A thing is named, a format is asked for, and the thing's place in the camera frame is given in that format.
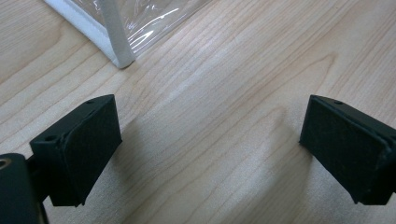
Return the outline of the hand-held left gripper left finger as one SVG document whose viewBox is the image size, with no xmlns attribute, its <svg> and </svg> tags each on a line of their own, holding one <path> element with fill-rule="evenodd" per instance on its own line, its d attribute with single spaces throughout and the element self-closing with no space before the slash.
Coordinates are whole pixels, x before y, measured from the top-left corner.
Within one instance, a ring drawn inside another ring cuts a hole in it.
<svg viewBox="0 0 396 224">
<path fill-rule="evenodd" d="M 115 96 L 93 98 L 35 137 L 30 146 L 55 206 L 84 204 L 121 143 Z"/>
</svg>

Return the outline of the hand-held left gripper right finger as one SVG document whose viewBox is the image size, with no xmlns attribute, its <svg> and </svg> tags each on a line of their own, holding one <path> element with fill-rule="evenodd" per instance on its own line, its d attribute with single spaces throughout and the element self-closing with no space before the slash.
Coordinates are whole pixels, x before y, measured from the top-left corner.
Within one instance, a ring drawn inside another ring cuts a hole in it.
<svg viewBox="0 0 396 224">
<path fill-rule="evenodd" d="M 355 203 L 384 205 L 396 193 L 396 130 L 358 109 L 312 95 L 300 145 Z"/>
</svg>

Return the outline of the clear storage bag white trim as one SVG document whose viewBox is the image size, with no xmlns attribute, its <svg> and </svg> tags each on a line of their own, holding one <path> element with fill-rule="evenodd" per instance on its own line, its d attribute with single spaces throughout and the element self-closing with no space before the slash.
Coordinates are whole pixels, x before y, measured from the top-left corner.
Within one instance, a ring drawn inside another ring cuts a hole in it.
<svg viewBox="0 0 396 224">
<path fill-rule="evenodd" d="M 118 68 L 176 29 L 211 0 L 44 0 Z"/>
</svg>

